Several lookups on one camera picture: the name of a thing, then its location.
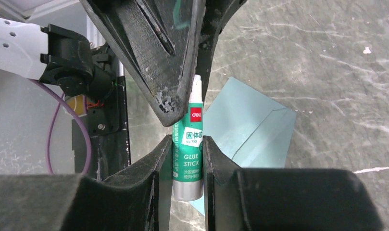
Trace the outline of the green white glue stick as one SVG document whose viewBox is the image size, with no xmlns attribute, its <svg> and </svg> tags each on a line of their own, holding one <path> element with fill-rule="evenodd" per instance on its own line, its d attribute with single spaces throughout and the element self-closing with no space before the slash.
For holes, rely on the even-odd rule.
<svg viewBox="0 0 389 231">
<path fill-rule="evenodd" d="M 194 76 L 188 111 L 173 125 L 173 196 L 179 201 L 202 197 L 202 82 Z"/>
</svg>

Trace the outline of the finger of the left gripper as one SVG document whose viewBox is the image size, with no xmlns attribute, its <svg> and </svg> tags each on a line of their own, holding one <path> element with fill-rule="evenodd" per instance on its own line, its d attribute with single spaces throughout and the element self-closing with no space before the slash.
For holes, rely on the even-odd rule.
<svg viewBox="0 0 389 231">
<path fill-rule="evenodd" d="M 83 8 L 161 124 L 187 112 L 203 0 L 83 0 Z"/>
<path fill-rule="evenodd" d="M 196 74 L 201 76 L 202 98 L 205 99 L 211 67 L 219 35 L 246 0 L 207 0 L 198 46 Z"/>
</svg>

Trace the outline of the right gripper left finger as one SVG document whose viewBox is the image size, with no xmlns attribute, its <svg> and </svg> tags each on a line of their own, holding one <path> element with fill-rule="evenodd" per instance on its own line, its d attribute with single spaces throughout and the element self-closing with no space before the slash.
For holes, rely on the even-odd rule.
<svg viewBox="0 0 389 231">
<path fill-rule="evenodd" d="M 172 137 L 103 182 L 75 175 L 0 175 L 0 231 L 166 231 Z"/>
</svg>

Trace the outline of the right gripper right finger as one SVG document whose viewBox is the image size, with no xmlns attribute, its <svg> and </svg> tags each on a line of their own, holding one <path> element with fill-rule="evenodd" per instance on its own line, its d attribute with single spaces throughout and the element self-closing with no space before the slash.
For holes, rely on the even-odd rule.
<svg viewBox="0 0 389 231">
<path fill-rule="evenodd" d="M 381 231 L 364 184 L 348 170 L 242 168 L 202 142 L 209 231 Z"/>
</svg>

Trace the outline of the teal envelope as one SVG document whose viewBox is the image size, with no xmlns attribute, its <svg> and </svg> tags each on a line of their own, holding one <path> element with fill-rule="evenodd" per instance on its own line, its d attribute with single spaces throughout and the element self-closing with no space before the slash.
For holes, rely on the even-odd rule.
<svg viewBox="0 0 389 231">
<path fill-rule="evenodd" d="M 203 134 L 240 167 L 284 168 L 296 115 L 230 77 L 203 116 Z"/>
</svg>

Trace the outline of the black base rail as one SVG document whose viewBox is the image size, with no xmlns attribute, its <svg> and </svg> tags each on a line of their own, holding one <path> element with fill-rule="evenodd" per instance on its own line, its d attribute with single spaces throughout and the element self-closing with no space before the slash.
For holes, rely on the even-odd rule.
<svg viewBox="0 0 389 231">
<path fill-rule="evenodd" d="M 84 94 L 90 104 L 80 117 L 92 150 L 87 175 L 104 181 L 131 164 L 126 82 L 121 63 L 107 43 L 91 52 L 94 72 L 107 82 L 103 88 L 92 88 L 81 81 L 76 93 Z"/>
</svg>

